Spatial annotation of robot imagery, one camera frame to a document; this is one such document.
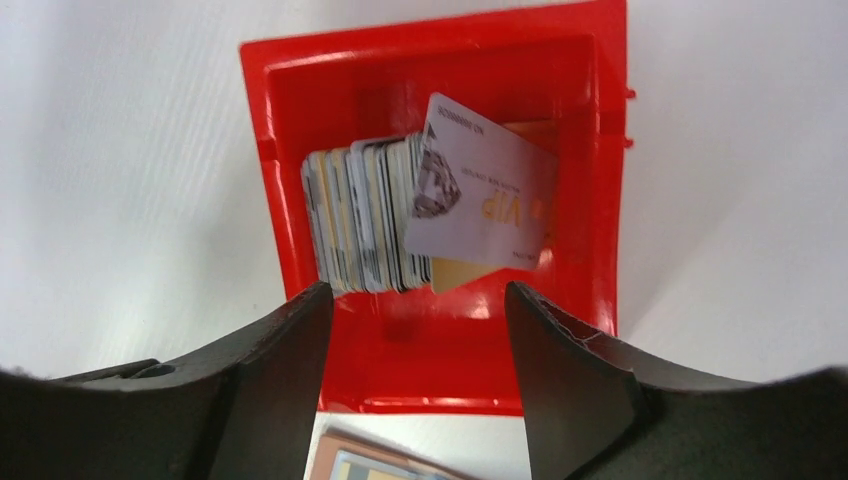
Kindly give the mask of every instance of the red tray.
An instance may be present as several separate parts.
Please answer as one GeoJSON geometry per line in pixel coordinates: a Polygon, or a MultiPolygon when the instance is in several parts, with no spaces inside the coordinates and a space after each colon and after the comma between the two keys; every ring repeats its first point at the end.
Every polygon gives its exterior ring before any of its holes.
{"type": "Polygon", "coordinates": [[[504,288],[526,282],[616,330],[621,171],[628,140],[626,2],[588,3],[333,32],[241,47],[286,292],[318,280],[300,179],[314,150],[424,125],[441,92],[496,122],[551,121],[555,220],[534,272],[451,292],[336,300],[319,408],[521,415],[504,288]]]}

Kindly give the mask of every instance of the white card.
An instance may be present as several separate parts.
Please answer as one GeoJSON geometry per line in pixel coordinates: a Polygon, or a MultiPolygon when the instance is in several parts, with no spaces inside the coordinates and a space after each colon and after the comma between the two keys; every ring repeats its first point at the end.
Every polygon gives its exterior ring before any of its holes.
{"type": "Polygon", "coordinates": [[[409,252],[532,270],[545,240],[557,158],[433,94],[404,244],[409,252]]]}

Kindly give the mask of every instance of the white surface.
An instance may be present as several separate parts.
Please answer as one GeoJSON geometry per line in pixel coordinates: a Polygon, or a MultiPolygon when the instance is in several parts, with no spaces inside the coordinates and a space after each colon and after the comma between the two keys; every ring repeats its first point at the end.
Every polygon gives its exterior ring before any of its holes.
{"type": "MultiPolygon", "coordinates": [[[[0,365],[169,358],[283,301],[239,42],[516,4],[0,2],[0,365]]],[[[754,380],[848,362],[846,9],[633,0],[625,338],[754,380]]],[[[326,422],[529,478],[517,419],[326,422]]]]}

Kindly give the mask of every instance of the red plastic bin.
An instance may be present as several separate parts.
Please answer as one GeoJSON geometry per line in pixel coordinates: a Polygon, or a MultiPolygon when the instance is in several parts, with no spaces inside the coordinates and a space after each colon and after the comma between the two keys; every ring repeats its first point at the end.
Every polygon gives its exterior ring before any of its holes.
{"type": "Polygon", "coordinates": [[[615,333],[624,0],[258,41],[241,58],[289,296],[318,280],[300,179],[310,152],[420,131],[433,92],[496,122],[554,126],[542,140],[560,158],[555,220],[536,271],[338,298],[321,410],[521,415],[512,280],[615,333]]]}

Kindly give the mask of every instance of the row of cards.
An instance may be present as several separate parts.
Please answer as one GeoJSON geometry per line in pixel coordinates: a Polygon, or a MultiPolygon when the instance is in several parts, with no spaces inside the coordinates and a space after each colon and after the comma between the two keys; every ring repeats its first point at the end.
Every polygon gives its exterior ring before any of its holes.
{"type": "Polygon", "coordinates": [[[337,293],[404,292],[430,283],[429,257],[403,246],[421,151],[421,134],[413,134],[314,152],[303,163],[319,277],[337,293]]]}

